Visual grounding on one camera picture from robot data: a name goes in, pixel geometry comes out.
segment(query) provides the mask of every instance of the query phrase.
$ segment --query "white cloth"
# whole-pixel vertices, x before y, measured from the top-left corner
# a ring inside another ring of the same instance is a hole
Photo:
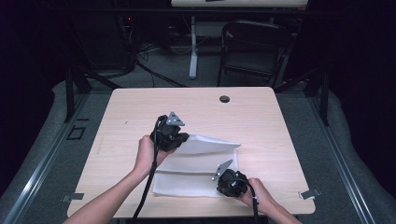
[[[218,165],[233,160],[229,169],[238,170],[239,143],[191,134],[175,153],[168,156],[154,176],[156,194],[183,197],[220,197],[213,181]]]

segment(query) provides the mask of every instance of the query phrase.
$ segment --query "wooden tabletop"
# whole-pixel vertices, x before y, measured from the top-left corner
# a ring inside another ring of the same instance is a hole
[[[220,96],[230,97],[222,103]],[[258,177],[274,198],[292,214],[311,214],[315,205],[299,198],[308,190],[301,165],[270,88],[117,89],[93,142],[78,182],[82,200],[70,203],[71,216],[82,205],[109,189],[134,167],[138,140],[150,134],[160,115],[175,111],[186,123],[184,133],[239,142],[240,172]],[[115,217],[132,217],[146,181],[127,198]],[[233,198],[183,198],[149,192],[139,217],[252,216]]]
[[[173,7],[305,7],[307,0],[172,0]]]

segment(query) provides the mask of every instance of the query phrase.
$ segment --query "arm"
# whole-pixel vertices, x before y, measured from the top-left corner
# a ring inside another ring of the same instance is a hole
[[[265,188],[264,184],[259,178],[250,178],[250,185],[254,188],[257,195],[258,209],[261,213],[264,213],[274,222],[278,224],[283,223],[301,223],[297,218],[292,216],[282,205],[278,204],[268,190]],[[239,197],[239,200],[247,204],[249,207],[253,207],[252,195],[250,189],[247,190],[245,194]]]
[[[157,162],[160,165],[172,152],[159,151]],[[154,145],[148,135],[139,140],[134,169],[119,183],[81,207],[64,223],[108,223],[128,195],[148,175],[154,158]]]

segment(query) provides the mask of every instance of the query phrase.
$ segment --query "person's left hand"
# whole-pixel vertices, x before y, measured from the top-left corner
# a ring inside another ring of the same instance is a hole
[[[165,158],[172,154],[174,150],[165,152],[160,150],[157,156],[157,166],[160,166]],[[148,175],[151,169],[151,164],[154,159],[154,143],[148,135],[144,135],[139,140],[139,149],[137,151],[136,162],[134,164],[134,172]]]

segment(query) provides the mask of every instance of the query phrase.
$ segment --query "black horizontal bar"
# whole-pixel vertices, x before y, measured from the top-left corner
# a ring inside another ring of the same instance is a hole
[[[51,7],[46,10],[66,14],[118,14],[118,15],[166,15],[166,16],[232,16],[244,14],[249,16],[295,17],[306,19],[339,19],[339,11],[299,11],[274,10],[268,7],[169,7],[169,8],[71,8]]]

